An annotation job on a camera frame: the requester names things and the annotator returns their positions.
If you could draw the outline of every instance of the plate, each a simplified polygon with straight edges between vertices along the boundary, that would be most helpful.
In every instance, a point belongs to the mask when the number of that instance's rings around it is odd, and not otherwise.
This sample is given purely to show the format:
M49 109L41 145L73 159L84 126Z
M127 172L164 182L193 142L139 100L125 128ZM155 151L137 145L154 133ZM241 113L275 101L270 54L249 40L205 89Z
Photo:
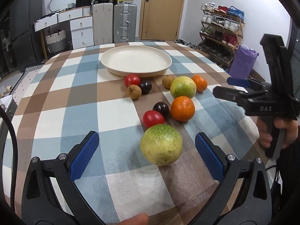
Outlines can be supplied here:
M139 77L153 77L164 74L172 58L149 46L118 46L104 52L101 62L108 71L120 76L134 73Z

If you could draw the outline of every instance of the silver bolt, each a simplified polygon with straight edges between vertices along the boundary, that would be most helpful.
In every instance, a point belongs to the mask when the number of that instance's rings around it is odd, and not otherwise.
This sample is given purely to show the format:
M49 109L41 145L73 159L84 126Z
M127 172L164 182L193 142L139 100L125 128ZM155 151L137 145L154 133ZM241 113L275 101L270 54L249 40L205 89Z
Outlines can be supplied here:
M58 156L58 159L59 159L59 160L64 160L64 159L66 159L66 157L67 157L67 155L66 155L65 153L63 153L63 154L60 154L60 155Z
M31 159L31 162L33 162L33 163L35 163L35 162L37 162L38 161L38 157L33 157L32 159Z
M229 161L234 161L236 159L236 157L234 155L232 155L232 154L229 154L227 156L227 158L228 158Z
M258 157L258 158L256 158L256 162L260 164L260 163L262 163L263 161L262 161L261 158Z

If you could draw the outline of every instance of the green fruit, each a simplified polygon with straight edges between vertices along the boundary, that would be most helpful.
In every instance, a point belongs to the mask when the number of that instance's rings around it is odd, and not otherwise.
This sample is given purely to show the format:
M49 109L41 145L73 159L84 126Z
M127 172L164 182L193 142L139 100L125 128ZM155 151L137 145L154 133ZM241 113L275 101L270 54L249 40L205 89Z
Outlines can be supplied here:
M195 82L187 76L176 78L175 80L173 80L170 87L170 93L174 98L177 98L179 96L193 98L196 94L196 90L197 87Z
M146 130L139 146L151 164L164 166L180 157L182 138L172 126L157 124Z

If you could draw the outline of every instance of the red tomato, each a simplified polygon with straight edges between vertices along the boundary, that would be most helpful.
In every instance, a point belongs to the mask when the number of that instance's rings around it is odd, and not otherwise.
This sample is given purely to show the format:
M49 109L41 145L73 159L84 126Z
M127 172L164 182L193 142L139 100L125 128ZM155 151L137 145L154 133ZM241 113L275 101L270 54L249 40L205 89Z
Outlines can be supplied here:
M128 87L130 85L137 85L137 86L139 86L141 84L141 80L135 74L130 74L130 75L128 75L125 78L124 84L125 84L126 87Z
M151 110L151 111L145 112L145 114L143 115L142 121L143 121L143 125L146 128L150 128L151 126L156 125L156 124L164 124L165 118L159 112Z

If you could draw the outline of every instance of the dark gray refrigerator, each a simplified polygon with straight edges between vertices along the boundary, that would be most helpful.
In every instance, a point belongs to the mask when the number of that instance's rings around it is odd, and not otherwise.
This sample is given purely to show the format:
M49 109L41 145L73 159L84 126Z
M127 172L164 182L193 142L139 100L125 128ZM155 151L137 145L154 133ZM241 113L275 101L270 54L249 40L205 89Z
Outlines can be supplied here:
M20 72L44 59L40 32L33 23L42 17L43 0L15 0L10 7L10 35Z

